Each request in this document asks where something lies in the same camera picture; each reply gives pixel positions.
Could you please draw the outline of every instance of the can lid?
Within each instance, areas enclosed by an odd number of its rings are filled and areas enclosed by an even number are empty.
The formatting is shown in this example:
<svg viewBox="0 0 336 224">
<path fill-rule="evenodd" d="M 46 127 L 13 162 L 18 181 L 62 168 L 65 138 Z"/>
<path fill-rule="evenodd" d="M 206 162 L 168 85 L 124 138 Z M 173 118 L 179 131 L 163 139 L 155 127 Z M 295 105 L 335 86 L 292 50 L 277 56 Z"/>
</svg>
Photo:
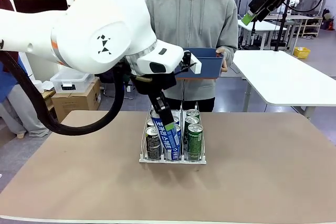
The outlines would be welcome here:
<svg viewBox="0 0 336 224">
<path fill-rule="evenodd" d="M 174 123 L 177 123 L 177 122 L 179 122 L 180 121 L 180 118 L 178 117 L 178 116 L 173 116 L 173 118 L 174 118 Z"/>
<path fill-rule="evenodd" d="M 152 119 L 148 119 L 147 120 L 147 124 L 150 126 L 154 126 L 153 120 Z"/>
<path fill-rule="evenodd" d="M 187 122 L 187 123 L 199 123 L 200 121 L 199 121 L 199 119 L 197 118 L 197 117 L 195 117 L 195 116 L 187 116 L 186 118 L 185 118 L 185 121 Z"/>
<path fill-rule="evenodd" d="M 187 115 L 193 115 L 193 116 L 199 115 L 199 111 L 195 109 L 191 109 L 187 111 Z"/>
<path fill-rule="evenodd" d="M 148 127 L 146 129 L 146 134 L 148 136 L 156 136 L 158 133 L 156 132 L 156 128 L 155 127 Z"/>
<path fill-rule="evenodd" d="M 193 123 L 188 126 L 188 130 L 190 132 L 198 133 L 203 131 L 203 127 L 198 123 Z"/>
<path fill-rule="evenodd" d="M 176 128 L 176 131 L 180 131 L 181 130 L 181 127 L 177 123 L 174 123 L 174 125 L 175 125 L 175 128 Z"/>
<path fill-rule="evenodd" d="M 152 110 L 151 115 L 153 118 L 160 118 L 159 114 L 157 114 L 154 109 Z"/>
</svg>

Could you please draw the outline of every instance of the white shelf unit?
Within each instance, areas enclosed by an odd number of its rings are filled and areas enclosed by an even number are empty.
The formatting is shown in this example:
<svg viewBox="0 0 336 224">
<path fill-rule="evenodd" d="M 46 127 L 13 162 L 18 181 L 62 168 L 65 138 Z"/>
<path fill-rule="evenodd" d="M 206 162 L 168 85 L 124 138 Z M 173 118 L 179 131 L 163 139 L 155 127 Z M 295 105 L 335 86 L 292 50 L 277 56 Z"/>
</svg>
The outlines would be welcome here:
<svg viewBox="0 0 336 224">
<path fill-rule="evenodd" d="M 164 157 L 164 152 L 163 152 L 163 145 L 161 143 L 161 158 L 158 160 L 150 160 L 148 159 L 147 155 L 147 149 L 146 149 L 146 128 L 147 128 L 147 120 L 151 118 L 151 110 L 153 109 L 152 106 L 150 106 L 148 113 L 147 113 L 147 118 L 145 121 L 145 126 L 142 134 L 142 140 L 141 140 L 141 151 L 140 151 L 140 163 L 158 163 L 158 164 L 192 164 L 192 165 L 206 165 L 206 159 L 205 159 L 205 140 L 204 140 L 204 132 L 202 134 L 202 149 L 201 149 L 201 156 L 198 161 L 189 161 L 187 158 L 187 151 L 183 146 L 183 137 L 184 137 L 184 120 L 186 118 L 186 111 L 181 110 L 180 111 L 172 111 L 173 115 L 176 115 L 180 118 L 180 127 L 181 127 L 181 155 L 180 155 L 180 160 L 178 161 L 169 161 Z M 200 125 L 202 125 L 202 119 L 201 115 L 199 117 L 199 122 Z"/>
<path fill-rule="evenodd" d="M 316 37 L 319 36 L 319 32 L 320 32 L 320 27 L 321 27 L 321 24 L 322 24 L 322 20 L 323 18 L 322 17 L 312 17 L 313 19 L 304 19 L 302 24 L 301 24 L 301 29 L 299 31 L 299 37 L 303 37 L 303 36 L 306 36 L 306 35 L 316 35 Z M 311 22 L 313 23 L 317 23 L 317 25 L 308 25 L 307 22 L 309 22 L 309 24 Z M 315 31 L 306 31 L 306 28 L 314 28 Z"/>
</svg>

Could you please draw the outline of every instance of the can rack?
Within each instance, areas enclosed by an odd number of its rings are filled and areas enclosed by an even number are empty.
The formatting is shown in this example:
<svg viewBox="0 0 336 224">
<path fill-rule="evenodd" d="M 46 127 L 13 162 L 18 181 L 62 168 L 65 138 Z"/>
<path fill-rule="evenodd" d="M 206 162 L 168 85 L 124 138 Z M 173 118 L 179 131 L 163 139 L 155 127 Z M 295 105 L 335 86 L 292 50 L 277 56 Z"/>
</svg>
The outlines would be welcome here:
<svg viewBox="0 0 336 224">
<path fill-rule="evenodd" d="M 141 151 L 140 151 L 140 159 L 139 162 L 140 163 L 158 163 L 158 164 L 192 164 L 192 165 L 205 165 L 206 164 L 206 159 L 205 159 L 205 139 L 204 139 L 204 132 L 202 134 L 202 149 L 201 149 L 201 156 L 200 159 L 198 161 L 188 161 L 187 160 L 187 151 L 185 151 L 184 149 L 184 144 L 183 144 L 183 137 L 184 137 L 184 120 L 186 118 L 186 111 L 182 110 L 182 106 L 181 109 L 179 111 L 172 111 L 172 114 L 175 116 L 178 116 L 178 118 L 180 119 L 180 127 L 181 127 L 181 138 L 182 138 L 182 145 L 181 145 L 181 158 L 178 161 L 170 161 L 170 160 L 166 160 L 164 158 L 164 152 L 163 152 L 163 145 L 161 143 L 161 158 L 158 160 L 151 160 L 148 159 L 148 155 L 147 155 L 147 149 L 146 149 L 146 128 L 147 128 L 147 120 L 151 119 L 151 110 L 153 109 L 152 106 L 149 107 L 148 109 L 148 113 L 147 113 L 147 117 L 145 120 L 145 125 L 144 125 L 144 129 L 143 129 L 143 134 L 142 134 L 142 140 L 141 140 Z M 199 122 L 202 125 L 202 119 L 201 119 L 201 115 L 199 117 Z"/>
</svg>

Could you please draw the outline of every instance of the hoodie drawstring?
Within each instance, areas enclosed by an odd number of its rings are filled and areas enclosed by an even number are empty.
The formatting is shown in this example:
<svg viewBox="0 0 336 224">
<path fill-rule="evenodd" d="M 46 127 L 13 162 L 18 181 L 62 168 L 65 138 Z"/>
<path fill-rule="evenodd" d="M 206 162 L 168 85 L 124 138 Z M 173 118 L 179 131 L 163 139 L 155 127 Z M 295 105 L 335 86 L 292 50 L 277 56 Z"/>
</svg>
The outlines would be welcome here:
<svg viewBox="0 0 336 224">
<path fill-rule="evenodd" d="M 180 3 L 181 0 L 177 0 L 177 10 L 176 10 L 176 45 L 180 42 Z"/>
<path fill-rule="evenodd" d="M 199 21 L 199 34 L 202 35 L 202 28 L 203 28 L 203 21 L 204 21 L 204 4 L 205 4 L 205 0 L 202 0 L 202 3 L 201 3 L 201 17 L 200 17 L 200 21 Z"/>
</svg>

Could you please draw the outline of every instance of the gray hoodie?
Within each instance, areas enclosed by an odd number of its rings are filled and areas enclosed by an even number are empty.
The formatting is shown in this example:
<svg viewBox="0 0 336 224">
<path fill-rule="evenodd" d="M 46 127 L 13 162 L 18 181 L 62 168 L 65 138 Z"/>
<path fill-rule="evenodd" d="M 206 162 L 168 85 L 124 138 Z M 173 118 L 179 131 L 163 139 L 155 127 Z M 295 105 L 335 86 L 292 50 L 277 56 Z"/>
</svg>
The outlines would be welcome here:
<svg viewBox="0 0 336 224">
<path fill-rule="evenodd" d="M 159 40 L 183 48 L 224 48 L 227 65 L 231 65 L 238 46 L 234 0 L 145 1 Z M 215 80 L 178 80 L 164 94 L 184 101 L 211 99 L 215 97 Z"/>
</svg>

